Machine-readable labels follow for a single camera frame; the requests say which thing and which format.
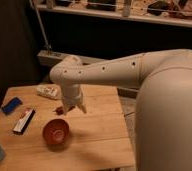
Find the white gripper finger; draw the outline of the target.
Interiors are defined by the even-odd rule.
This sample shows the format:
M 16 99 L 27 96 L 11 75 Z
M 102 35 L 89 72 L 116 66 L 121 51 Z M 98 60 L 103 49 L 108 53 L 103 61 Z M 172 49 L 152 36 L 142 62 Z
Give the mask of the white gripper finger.
M 68 106 L 62 106 L 63 115 L 67 115 L 68 111 L 69 111 L 69 107 Z
M 77 107 L 83 112 L 83 113 L 87 113 L 87 110 L 86 110 L 86 105 L 85 105 L 85 103 L 83 102 L 81 102 L 81 103 L 79 103 L 78 105 L 77 105 Z

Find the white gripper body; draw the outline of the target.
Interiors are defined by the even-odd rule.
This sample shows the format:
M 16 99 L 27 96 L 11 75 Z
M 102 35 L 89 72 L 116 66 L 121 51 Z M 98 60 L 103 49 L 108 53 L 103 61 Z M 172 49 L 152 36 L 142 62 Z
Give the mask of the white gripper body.
M 79 84 L 66 85 L 61 87 L 61 99 L 65 107 L 82 106 L 83 93 Z

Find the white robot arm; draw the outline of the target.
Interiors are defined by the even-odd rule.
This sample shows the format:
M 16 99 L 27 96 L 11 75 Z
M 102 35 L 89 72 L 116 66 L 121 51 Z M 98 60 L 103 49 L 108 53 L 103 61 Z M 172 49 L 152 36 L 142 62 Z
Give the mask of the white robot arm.
M 84 65 L 70 55 L 50 71 L 63 110 L 84 109 L 82 84 L 134 88 L 137 171 L 192 171 L 192 50 L 139 53 Z

